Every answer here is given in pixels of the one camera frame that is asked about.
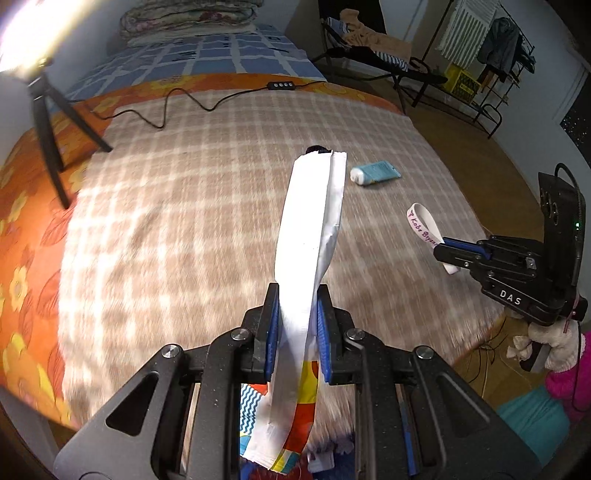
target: blue gripper pad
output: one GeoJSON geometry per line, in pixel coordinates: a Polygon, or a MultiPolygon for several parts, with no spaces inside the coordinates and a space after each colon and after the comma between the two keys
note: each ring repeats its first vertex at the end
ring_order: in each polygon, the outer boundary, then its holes
{"type": "Polygon", "coordinates": [[[324,316],[324,307],[319,300],[317,303],[317,321],[316,321],[318,343],[318,352],[320,354],[320,368],[324,375],[324,381],[329,383],[332,375],[332,366],[330,364],[330,343],[329,334],[326,328],[326,318],[324,316]]]}
{"type": "Polygon", "coordinates": [[[275,368],[275,354],[277,353],[277,336],[279,335],[279,295],[275,297],[273,303],[273,313],[271,314],[271,326],[267,334],[267,355],[265,358],[265,380],[270,382],[273,369],[275,368]]]}
{"type": "Polygon", "coordinates": [[[443,243],[453,247],[458,248],[460,250],[467,250],[469,252],[473,252],[476,254],[482,255],[487,260],[491,259],[490,252],[486,251],[486,249],[478,244],[473,244],[471,242],[465,242],[464,240],[457,240],[455,238],[448,238],[446,236],[443,237],[443,243]]]}

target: white cloth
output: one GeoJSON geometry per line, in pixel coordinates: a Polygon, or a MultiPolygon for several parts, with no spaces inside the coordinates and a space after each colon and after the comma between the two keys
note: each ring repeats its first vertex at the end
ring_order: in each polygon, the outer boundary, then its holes
{"type": "MultiPolygon", "coordinates": [[[[551,346],[550,353],[544,367],[554,372],[566,372],[577,363],[577,351],[579,349],[579,330],[577,322],[569,320],[569,327],[565,332],[566,319],[556,322],[550,327],[542,327],[536,323],[530,323],[527,336],[516,335],[513,337],[513,347],[507,348],[507,358],[517,357],[519,360],[527,360],[531,356],[531,342],[547,343],[551,346]]],[[[585,351],[585,336],[581,334],[581,356],[585,351]]]]}
{"type": "MultiPolygon", "coordinates": [[[[437,227],[437,222],[427,210],[420,203],[413,203],[407,210],[408,224],[411,226],[417,236],[423,242],[429,244],[431,248],[435,248],[438,244],[443,243],[443,237],[437,227]]],[[[450,275],[458,272],[460,269],[454,265],[444,263],[445,270],[450,275]]]]}
{"type": "Polygon", "coordinates": [[[266,468],[291,430],[302,364],[318,358],[316,292],[335,251],[346,160],[346,153],[312,152],[299,157],[291,173],[275,257],[282,321],[275,370],[243,454],[266,468]]]}
{"type": "Polygon", "coordinates": [[[460,0],[437,50],[463,69],[470,67],[495,17],[499,0],[460,0]]]}

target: screw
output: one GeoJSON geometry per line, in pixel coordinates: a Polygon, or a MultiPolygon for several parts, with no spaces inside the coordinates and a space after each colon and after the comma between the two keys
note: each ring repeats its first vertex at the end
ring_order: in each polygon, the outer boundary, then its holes
{"type": "Polygon", "coordinates": [[[237,328],[232,331],[232,338],[234,340],[246,340],[250,337],[251,333],[245,328],[237,328]]]}
{"type": "Polygon", "coordinates": [[[177,356],[181,351],[181,348],[178,345],[171,343],[170,345],[166,345],[160,350],[160,353],[164,358],[172,358],[177,356]]]}
{"type": "Polygon", "coordinates": [[[349,340],[363,340],[365,332],[360,328],[350,328],[347,330],[347,338],[349,340]]]}
{"type": "Polygon", "coordinates": [[[421,346],[417,347],[416,352],[417,352],[417,357],[422,358],[423,360],[429,360],[429,359],[433,358],[433,355],[435,354],[433,349],[430,346],[426,346],[426,345],[421,345],[421,346]]]}

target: orange floral blanket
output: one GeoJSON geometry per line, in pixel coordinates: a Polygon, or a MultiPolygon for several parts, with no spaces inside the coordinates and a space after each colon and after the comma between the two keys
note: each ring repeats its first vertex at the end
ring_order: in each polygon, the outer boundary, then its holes
{"type": "MultiPolygon", "coordinates": [[[[108,116],[122,105],[161,98],[174,87],[190,92],[252,89],[285,79],[290,78],[234,73],[172,77],[98,96],[88,104],[108,116]]],[[[399,113],[386,100],[338,85],[315,83],[305,89],[399,113]]],[[[109,125],[84,106],[77,109],[97,132],[109,125]]],[[[18,140],[0,168],[0,384],[41,414],[77,429],[79,423],[61,390],[64,362],[57,344],[58,295],[68,222],[96,147],[62,113],[53,116],[52,124],[67,166],[61,179],[72,198],[68,210],[62,209],[45,172],[33,130],[18,140]]]]}

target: teal fabric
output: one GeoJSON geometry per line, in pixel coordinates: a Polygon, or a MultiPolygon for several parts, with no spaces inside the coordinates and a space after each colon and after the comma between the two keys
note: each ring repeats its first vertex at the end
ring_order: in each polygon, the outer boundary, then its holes
{"type": "Polygon", "coordinates": [[[544,387],[501,405],[497,413],[537,455],[542,465],[550,461],[569,434],[570,422],[560,400],[544,387]]]}

